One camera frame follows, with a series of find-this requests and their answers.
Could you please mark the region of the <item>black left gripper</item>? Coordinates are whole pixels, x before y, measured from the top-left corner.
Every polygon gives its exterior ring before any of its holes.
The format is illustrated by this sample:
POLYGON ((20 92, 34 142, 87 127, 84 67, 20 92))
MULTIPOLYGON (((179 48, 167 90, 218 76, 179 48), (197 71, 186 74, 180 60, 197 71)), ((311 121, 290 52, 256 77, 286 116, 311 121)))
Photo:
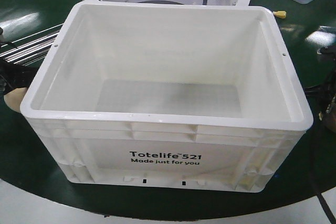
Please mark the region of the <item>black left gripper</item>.
POLYGON ((1 94, 18 88, 28 88, 37 73, 36 67, 27 67, 1 58, 1 94))

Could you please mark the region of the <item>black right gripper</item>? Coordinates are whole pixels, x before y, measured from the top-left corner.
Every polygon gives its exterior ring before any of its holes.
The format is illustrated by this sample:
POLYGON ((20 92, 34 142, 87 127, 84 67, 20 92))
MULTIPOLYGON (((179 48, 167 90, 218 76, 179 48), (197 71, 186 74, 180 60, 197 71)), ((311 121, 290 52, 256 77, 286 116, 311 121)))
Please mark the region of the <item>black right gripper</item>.
MULTIPOLYGON (((317 56, 320 61, 335 64, 335 45, 319 48, 317 56)), ((319 120, 329 130, 335 130, 335 66, 321 84, 306 88, 306 97, 316 99, 320 110, 319 120)))

